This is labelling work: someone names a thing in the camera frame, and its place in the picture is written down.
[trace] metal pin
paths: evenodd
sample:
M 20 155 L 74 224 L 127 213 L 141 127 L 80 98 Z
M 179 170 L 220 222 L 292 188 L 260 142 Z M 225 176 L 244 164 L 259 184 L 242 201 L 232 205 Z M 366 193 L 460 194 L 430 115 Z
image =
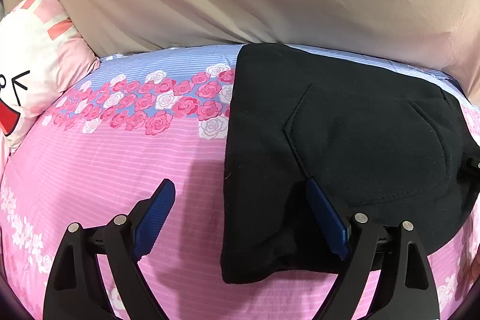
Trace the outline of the metal pin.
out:
M 117 226 L 124 224 L 126 221 L 127 221 L 127 216 L 125 216 L 124 214 L 119 214 L 118 216 L 115 216 L 115 218 L 113 219 L 113 222 L 117 224 Z
M 68 226 L 68 231 L 70 233 L 74 233 L 76 231 L 78 231 L 78 228 L 80 228 L 80 225 L 78 225 L 78 223 L 71 223 L 69 226 Z
M 404 221 L 402 227 L 407 231 L 413 231 L 413 224 L 410 221 Z
M 368 221 L 368 217 L 366 214 L 363 214 L 363 213 L 357 213 L 355 214 L 355 221 L 361 223 L 361 224 L 364 224 Z

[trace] folded black garment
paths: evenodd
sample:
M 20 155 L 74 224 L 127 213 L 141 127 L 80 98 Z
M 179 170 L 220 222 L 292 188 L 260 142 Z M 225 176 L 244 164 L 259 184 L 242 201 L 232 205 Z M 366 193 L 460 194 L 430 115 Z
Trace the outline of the folded black garment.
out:
M 280 270 L 337 273 L 306 179 L 377 223 L 412 221 L 430 254 L 462 227 L 480 156 L 458 100 L 438 86 L 279 44 L 237 58 L 225 159 L 227 283 Z M 381 266 L 380 255 L 373 269 Z

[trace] bed sheet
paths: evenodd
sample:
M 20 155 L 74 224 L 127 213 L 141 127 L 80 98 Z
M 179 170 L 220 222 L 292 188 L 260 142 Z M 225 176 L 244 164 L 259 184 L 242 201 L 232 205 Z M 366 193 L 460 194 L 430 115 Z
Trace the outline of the bed sheet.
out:
M 7 278 L 35 319 L 42 317 L 53 257 L 68 224 L 103 225 L 150 197 L 164 178 L 175 183 L 176 202 L 152 253 L 139 266 L 170 319 L 313 317 L 334 275 L 284 271 L 242 286 L 221 278 L 223 164 L 240 48 L 109 56 L 39 117 L 10 157 L 0 193 Z M 448 75 L 369 56 L 298 48 L 437 84 L 458 98 L 480 142 L 480 110 Z M 271 82 L 266 74 L 265 83 Z M 443 320 L 471 286 L 479 208 L 477 202 L 458 234 L 429 256 Z M 105 257 L 100 265 L 116 314 L 127 319 Z M 370 273 L 355 319 L 366 314 L 378 275 Z

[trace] red cartoon mouth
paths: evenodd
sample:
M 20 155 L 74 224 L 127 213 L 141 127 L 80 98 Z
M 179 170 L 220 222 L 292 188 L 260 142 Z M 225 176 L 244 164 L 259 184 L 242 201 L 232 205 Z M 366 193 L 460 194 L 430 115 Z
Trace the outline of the red cartoon mouth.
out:
M 20 113 L 13 110 L 0 98 L 0 128 L 5 136 L 14 131 L 19 119 Z

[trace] cartoon pillow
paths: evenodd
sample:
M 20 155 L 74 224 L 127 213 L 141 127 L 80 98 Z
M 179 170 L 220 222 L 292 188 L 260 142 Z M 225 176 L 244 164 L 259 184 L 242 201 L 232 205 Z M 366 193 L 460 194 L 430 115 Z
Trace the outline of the cartoon pillow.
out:
M 15 151 L 61 94 L 99 67 L 59 0 L 23 0 L 0 21 L 0 131 Z

